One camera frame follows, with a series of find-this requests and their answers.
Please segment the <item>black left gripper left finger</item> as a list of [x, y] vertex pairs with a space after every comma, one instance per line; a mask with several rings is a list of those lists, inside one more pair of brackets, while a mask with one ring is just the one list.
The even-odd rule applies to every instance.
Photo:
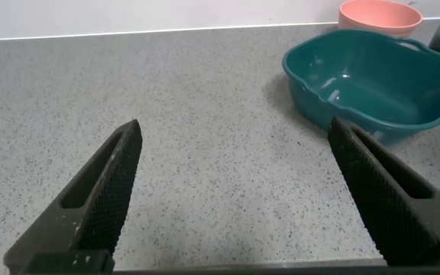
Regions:
[[9, 248], [11, 274], [110, 274], [142, 148], [137, 120], [118, 127]]

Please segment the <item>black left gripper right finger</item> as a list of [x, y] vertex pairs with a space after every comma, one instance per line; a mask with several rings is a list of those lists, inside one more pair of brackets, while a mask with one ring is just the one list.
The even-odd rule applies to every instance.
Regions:
[[350, 121], [334, 117], [328, 141], [385, 261], [440, 266], [440, 191]]

